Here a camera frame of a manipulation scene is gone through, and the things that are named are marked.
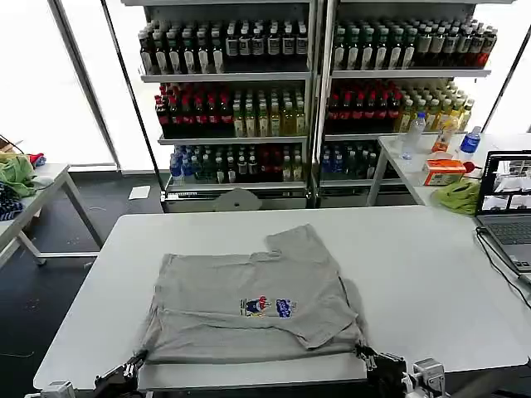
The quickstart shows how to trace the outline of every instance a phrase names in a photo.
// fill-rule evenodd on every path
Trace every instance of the clear bottle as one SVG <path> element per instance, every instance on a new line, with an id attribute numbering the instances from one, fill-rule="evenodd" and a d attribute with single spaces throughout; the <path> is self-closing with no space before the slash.
<path id="1" fill-rule="evenodd" d="M 380 37 L 378 39 L 378 48 L 376 50 L 376 57 L 374 59 L 374 70 L 383 69 L 384 62 L 386 60 L 387 54 L 387 35 L 389 34 L 389 29 L 383 27 L 380 29 Z"/>
<path id="2" fill-rule="evenodd" d="M 240 110 L 240 104 L 234 104 L 232 106 L 232 110 L 234 111 L 234 130 L 236 132 L 236 136 L 238 138 L 245 137 L 246 136 L 246 128 L 245 128 L 245 122 L 243 119 L 243 116 L 241 115 Z"/>
<path id="3" fill-rule="evenodd" d="M 374 29 L 371 27 L 365 29 L 365 42 L 363 43 L 360 70 L 368 70 L 371 67 L 371 59 L 373 58 L 373 34 Z"/>
<path id="4" fill-rule="evenodd" d="M 418 141 L 426 128 L 425 117 L 426 115 L 423 112 L 419 112 L 417 118 L 412 121 L 409 131 L 402 142 L 402 159 L 411 160 L 412 154 L 417 150 Z"/>
<path id="5" fill-rule="evenodd" d="M 267 114 L 267 104 L 266 102 L 260 102 L 259 105 L 260 116 L 259 116 L 259 125 L 260 125 L 260 136 L 269 137 L 269 115 Z"/>
<path id="6" fill-rule="evenodd" d="M 345 53 L 345 29 L 344 27 L 338 27 L 336 29 L 336 36 L 334 40 L 334 60 L 333 66 L 335 70 L 343 69 L 343 58 Z"/>
<path id="7" fill-rule="evenodd" d="M 271 102 L 271 136 L 279 137 L 280 136 L 280 112 L 278 102 Z"/>

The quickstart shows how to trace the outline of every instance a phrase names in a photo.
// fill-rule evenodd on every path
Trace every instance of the orange box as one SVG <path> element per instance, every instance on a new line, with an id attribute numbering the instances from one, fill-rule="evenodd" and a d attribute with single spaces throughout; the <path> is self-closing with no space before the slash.
<path id="1" fill-rule="evenodd" d="M 458 182 L 466 168 L 461 160 L 428 159 L 422 168 L 424 185 L 449 185 Z"/>

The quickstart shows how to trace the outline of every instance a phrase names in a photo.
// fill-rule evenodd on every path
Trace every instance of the floor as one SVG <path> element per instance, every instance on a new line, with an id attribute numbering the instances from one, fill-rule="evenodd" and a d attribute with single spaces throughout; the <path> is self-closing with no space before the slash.
<path id="1" fill-rule="evenodd" d="M 120 177 L 117 173 L 73 175 L 95 224 L 107 236 L 124 214 L 160 213 L 158 184 L 152 176 Z M 132 187 L 150 185 L 147 199 L 129 201 Z M 28 236 L 46 251 L 97 250 L 63 192 L 42 209 Z M 0 381 L 2 396 L 22 398 L 33 392 L 32 380 L 74 297 L 90 269 L 91 261 L 48 260 L 38 268 L 22 249 L 0 269 Z M 511 383 L 511 390 L 531 396 L 531 373 Z M 338 392 L 359 396 L 353 384 L 291 387 L 282 391 L 199 391 L 201 398 L 226 396 L 321 396 Z"/>

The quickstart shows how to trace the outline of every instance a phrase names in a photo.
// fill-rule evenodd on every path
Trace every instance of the water bottle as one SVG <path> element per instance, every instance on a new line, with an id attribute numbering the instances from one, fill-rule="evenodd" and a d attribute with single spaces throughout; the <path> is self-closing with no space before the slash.
<path id="1" fill-rule="evenodd" d="M 459 159 L 461 160 L 471 160 L 474 156 L 475 151 L 480 146 L 481 140 L 481 127 L 475 126 L 472 131 L 467 133 L 463 138 L 463 142 L 459 147 Z"/>
<path id="2" fill-rule="evenodd" d="M 412 121 L 409 131 L 404 136 L 402 143 L 402 159 L 411 160 L 412 154 L 417 149 L 418 140 L 421 139 L 422 132 L 426 128 L 424 112 L 419 112 L 417 118 Z"/>

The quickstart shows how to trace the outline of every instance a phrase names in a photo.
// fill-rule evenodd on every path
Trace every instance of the t-shirt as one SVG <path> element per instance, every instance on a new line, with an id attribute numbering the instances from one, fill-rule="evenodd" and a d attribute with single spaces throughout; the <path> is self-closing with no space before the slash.
<path id="1" fill-rule="evenodd" d="M 147 362 L 234 363 L 350 352 L 363 339 L 350 281 L 310 225 L 271 252 L 165 255 L 139 348 Z"/>

